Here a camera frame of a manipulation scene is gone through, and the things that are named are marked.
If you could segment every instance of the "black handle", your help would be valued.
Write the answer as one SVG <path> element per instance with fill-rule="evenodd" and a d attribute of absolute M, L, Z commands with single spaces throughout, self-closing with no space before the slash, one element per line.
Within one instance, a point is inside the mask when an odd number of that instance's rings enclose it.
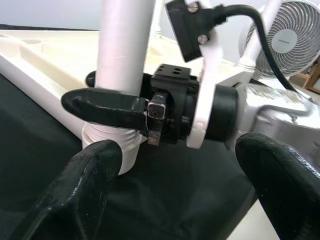
<path fill-rule="evenodd" d="M 144 131 L 147 100 L 100 88 L 67 92 L 62 106 L 71 114 L 91 123 Z"/>

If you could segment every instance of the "black cable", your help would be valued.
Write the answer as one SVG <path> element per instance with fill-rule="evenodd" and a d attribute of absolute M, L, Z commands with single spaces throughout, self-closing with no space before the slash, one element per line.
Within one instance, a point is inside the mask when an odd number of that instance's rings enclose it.
<path fill-rule="evenodd" d="M 264 51 L 265 57 L 274 73 L 274 75 L 278 78 L 280 83 L 288 90 L 297 91 L 286 79 L 286 77 L 283 75 L 281 70 L 279 69 L 274 57 L 272 56 L 272 53 L 269 49 L 267 37 L 265 33 L 265 27 L 262 21 L 262 18 L 260 16 L 260 13 L 253 7 L 248 5 L 242 5 L 242 4 L 236 4 L 236 5 L 230 5 L 230 6 L 219 6 L 217 8 L 213 9 L 214 16 L 218 19 L 220 18 L 226 18 L 226 17 L 232 17 L 237 15 L 245 15 L 253 19 L 259 39 L 262 45 L 262 49 Z"/>

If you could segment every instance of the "white fan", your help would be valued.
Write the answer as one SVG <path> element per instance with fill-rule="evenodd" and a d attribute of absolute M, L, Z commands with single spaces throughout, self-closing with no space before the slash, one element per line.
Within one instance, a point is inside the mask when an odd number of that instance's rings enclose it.
<path fill-rule="evenodd" d="M 255 25 L 251 23 L 242 31 L 240 55 L 254 30 Z M 320 9 L 306 0 L 284 1 L 268 32 L 267 42 L 285 77 L 302 72 L 320 55 Z M 263 51 L 256 60 L 255 72 L 256 79 L 275 79 Z"/>

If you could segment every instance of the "white plastic tray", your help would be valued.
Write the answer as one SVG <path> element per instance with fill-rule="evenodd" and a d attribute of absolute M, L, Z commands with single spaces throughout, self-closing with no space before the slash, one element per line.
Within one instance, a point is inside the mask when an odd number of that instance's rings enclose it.
<path fill-rule="evenodd" d="M 61 107 L 61 96 L 85 88 L 85 77 L 97 68 L 97 31 L 0 30 L 0 73 L 43 107 L 77 137 L 83 121 Z M 175 41 L 151 38 L 144 71 L 153 74 L 162 63 L 192 67 L 198 76 L 202 61 L 184 63 Z"/>

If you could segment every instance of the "white tube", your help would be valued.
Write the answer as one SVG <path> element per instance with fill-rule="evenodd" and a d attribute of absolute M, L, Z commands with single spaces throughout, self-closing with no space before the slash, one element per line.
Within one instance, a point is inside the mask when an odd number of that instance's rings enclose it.
<path fill-rule="evenodd" d="M 282 3 L 283 0 L 269 0 L 266 3 L 261 14 L 266 34 L 269 32 Z M 242 57 L 238 62 L 238 66 L 253 74 L 255 72 L 256 60 L 261 49 L 262 47 L 259 40 L 258 31 L 255 30 L 246 49 L 244 50 Z"/>
<path fill-rule="evenodd" d="M 103 0 L 95 87 L 139 96 L 155 0 Z M 119 174 L 136 161 L 138 131 L 86 123 L 83 146 L 110 139 L 122 149 Z"/>
<path fill-rule="evenodd" d="M 153 19 L 151 24 L 151 34 L 159 36 L 161 34 L 161 19 L 165 0 L 156 0 L 154 5 Z"/>

